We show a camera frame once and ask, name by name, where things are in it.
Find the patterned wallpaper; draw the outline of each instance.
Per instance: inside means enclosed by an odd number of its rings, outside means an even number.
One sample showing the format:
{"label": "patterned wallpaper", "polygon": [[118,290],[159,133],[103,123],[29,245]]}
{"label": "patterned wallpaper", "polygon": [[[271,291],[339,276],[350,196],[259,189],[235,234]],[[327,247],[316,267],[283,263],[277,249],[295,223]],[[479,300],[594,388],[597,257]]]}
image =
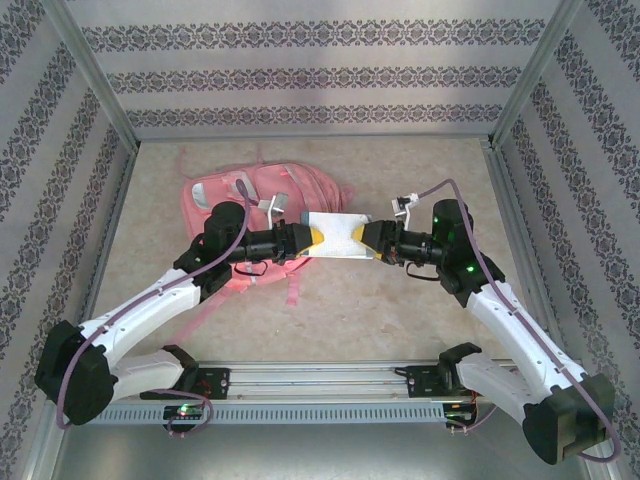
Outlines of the patterned wallpaper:
{"label": "patterned wallpaper", "polygon": [[490,133],[558,0],[68,4],[144,140]]}
{"label": "patterned wallpaper", "polygon": [[502,145],[569,352],[617,390],[640,478],[640,15],[588,1]]}
{"label": "patterned wallpaper", "polygon": [[0,479],[18,478],[49,329],[78,321],[129,156],[36,1],[0,2]]}

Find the robotic arm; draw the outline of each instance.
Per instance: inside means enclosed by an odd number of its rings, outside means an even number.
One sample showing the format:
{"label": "robotic arm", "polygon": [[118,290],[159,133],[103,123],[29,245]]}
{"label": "robotic arm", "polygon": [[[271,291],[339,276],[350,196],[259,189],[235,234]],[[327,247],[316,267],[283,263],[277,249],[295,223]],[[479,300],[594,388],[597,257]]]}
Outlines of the robotic arm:
{"label": "robotic arm", "polygon": [[[610,419],[614,390],[602,375],[589,376],[555,345],[518,302],[504,274],[482,256],[492,279],[515,310],[509,310],[480,268],[465,230],[456,200],[434,206],[432,233],[408,230],[409,209],[418,201],[412,194],[394,201],[396,221],[377,221],[359,227],[352,238],[390,265],[417,267],[434,265],[437,280],[463,308],[487,325],[510,353],[520,375],[508,372],[467,343],[440,355],[439,373],[446,390],[455,394],[476,391],[522,424],[534,451],[555,464],[607,438],[607,432],[592,408],[572,385],[563,370],[579,379],[582,387]],[[206,300],[231,279],[231,264],[272,260],[283,263],[323,241],[317,230],[280,221],[271,230],[247,231],[228,258],[214,268],[163,290],[186,274],[195,272],[226,251],[238,237],[244,209],[237,203],[217,205],[205,222],[204,233],[174,262],[162,278],[129,302],[82,323],[56,325],[47,338],[35,382],[47,397],[57,402],[62,378],[80,346],[110,317],[148,292],[158,294],[139,303],[107,331],[98,335],[79,357],[71,374],[63,411],[76,425],[98,416],[109,403],[140,392],[173,388],[191,391],[197,363],[177,346],[167,346],[153,355],[124,358],[142,338],[181,312]],[[473,219],[469,216],[471,226]],[[514,317],[519,314],[530,328]],[[533,329],[544,344],[561,359],[561,368],[532,336]]]}
{"label": "robotic arm", "polygon": [[[409,209],[417,201],[416,194],[396,199],[394,210],[403,220],[366,224],[353,238],[391,265],[435,265],[444,290],[489,327],[519,371],[516,375],[501,368],[479,347],[467,343],[440,355],[439,371],[446,389],[451,393],[473,390],[491,400],[522,425],[530,446],[549,464],[604,441],[605,426],[563,371],[579,381],[608,419],[613,416],[615,397],[610,381],[603,374],[589,376],[571,360],[524,309],[495,263],[482,255],[497,289],[513,306],[507,308],[479,265],[457,200],[434,205],[431,235],[406,230]],[[473,218],[467,216],[473,228]],[[559,363],[552,361],[531,331]]]}

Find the backpack strap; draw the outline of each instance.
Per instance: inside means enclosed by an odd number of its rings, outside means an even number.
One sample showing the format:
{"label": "backpack strap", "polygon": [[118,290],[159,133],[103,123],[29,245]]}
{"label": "backpack strap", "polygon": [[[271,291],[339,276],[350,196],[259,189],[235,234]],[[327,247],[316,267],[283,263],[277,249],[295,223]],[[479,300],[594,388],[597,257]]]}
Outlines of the backpack strap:
{"label": "backpack strap", "polygon": [[340,187],[340,207],[342,211],[345,208],[347,208],[347,205],[349,205],[352,201],[353,198],[356,196],[356,187],[354,187],[353,185],[342,185]]}
{"label": "backpack strap", "polygon": [[296,269],[293,272],[287,273],[287,278],[289,279],[287,305],[295,307],[298,305],[298,298],[300,298],[300,270]]}
{"label": "backpack strap", "polygon": [[182,327],[182,329],[167,342],[167,345],[180,345],[187,337],[205,323],[211,314],[226,302],[232,294],[233,290],[230,288],[223,287],[221,290],[218,290],[211,298],[209,298],[209,300],[207,300],[202,311]]}
{"label": "backpack strap", "polygon": [[262,156],[262,144],[258,143],[256,145],[256,164],[264,165],[264,157]]}
{"label": "backpack strap", "polygon": [[187,147],[180,147],[178,150],[178,158],[176,159],[176,170],[178,175],[186,182],[188,180],[195,180],[196,177],[190,177],[186,173],[184,173],[184,160],[187,156]]}

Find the black wire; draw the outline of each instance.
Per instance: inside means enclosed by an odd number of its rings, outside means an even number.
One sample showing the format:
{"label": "black wire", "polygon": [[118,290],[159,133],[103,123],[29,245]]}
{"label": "black wire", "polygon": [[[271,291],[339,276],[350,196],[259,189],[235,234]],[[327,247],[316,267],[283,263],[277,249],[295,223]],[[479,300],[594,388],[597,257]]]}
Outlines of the black wire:
{"label": "black wire", "polygon": [[236,272],[236,273],[239,273],[240,275],[246,275],[247,277],[261,277],[262,275],[267,273],[267,270],[269,269],[269,265],[264,260],[262,260],[260,263],[262,263],[264,265],[264,270],[262,271],[262,273],[243,272],[242,270],[238,270],[238,265],[237,264],[234,265],[233,271]]}
{"label": "black wire", "polygon": [[440,281],[440,278],[438,277],[423,277],[422,275],[416,275],[415,273],[409,273],[409,267],[411,265],[415,265],[414,262],[408,262],[407,266],[405,268],[405,272],[407,273],[408,276],[410,276],[411,278],[417,278],[418,280],[425,280],[427,282],[438,282]]}

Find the beige floor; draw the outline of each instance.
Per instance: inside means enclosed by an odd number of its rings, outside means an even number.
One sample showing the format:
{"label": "beige floor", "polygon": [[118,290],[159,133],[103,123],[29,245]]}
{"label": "beige floor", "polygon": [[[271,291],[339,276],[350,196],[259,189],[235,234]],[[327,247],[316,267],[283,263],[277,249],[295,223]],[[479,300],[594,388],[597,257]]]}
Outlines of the beige floor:
{"label": "beige floor", "polygon": [[[153,283],[188,246],[177,160],[192,176],[225,164],[296,160],[321,167],[356,187],[351,212],[392,218],[391,198],[423,191],[454,177],[475,218],[482,250],[520,292],[511,252],[477,140],[422,137],[326,138],[142,144],[96,314],[116,307]],[[429,229],[433,202],[413,210],[413,229]],[[434,359],[472,341],[506,358],[491,333],[438,284],[413,280],[375,261],[317,260],[302,276],[298,307],[285,305],[287,282],[234,295],[183,347],[199,360],[355,361]],[[161,347],[197,309],[159,328],[132,350]]]}

